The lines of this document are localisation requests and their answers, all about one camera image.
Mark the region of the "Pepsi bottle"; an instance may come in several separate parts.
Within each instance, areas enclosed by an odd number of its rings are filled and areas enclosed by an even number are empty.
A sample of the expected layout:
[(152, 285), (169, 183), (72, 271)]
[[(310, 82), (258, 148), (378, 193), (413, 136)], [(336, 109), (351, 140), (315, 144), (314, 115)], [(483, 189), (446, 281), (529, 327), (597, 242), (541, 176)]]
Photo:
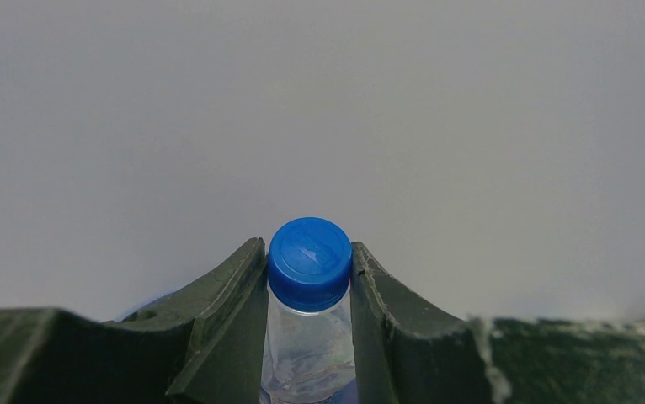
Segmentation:
[(355, 380), (352, 244), (336, 224), (297, 218), (272, 237), (261, 403), (343, 403)]

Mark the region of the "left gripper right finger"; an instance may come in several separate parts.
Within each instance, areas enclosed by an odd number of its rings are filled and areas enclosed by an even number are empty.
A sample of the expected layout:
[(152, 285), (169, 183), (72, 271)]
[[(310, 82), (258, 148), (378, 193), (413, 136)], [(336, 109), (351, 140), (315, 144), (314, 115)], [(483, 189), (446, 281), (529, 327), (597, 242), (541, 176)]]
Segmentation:
[(442, 311), (353, 244), (361, 403), (645, 403), (645, 320)]

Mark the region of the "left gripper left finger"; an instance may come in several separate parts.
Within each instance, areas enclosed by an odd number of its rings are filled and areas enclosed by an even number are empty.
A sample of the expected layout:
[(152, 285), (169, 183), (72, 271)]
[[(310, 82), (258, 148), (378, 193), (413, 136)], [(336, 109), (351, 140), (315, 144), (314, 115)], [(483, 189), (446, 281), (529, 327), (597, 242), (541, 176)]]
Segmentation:
[(0, 309), (0, 403), (255, 403), (269, 302), (265, 247), (114, 322)]

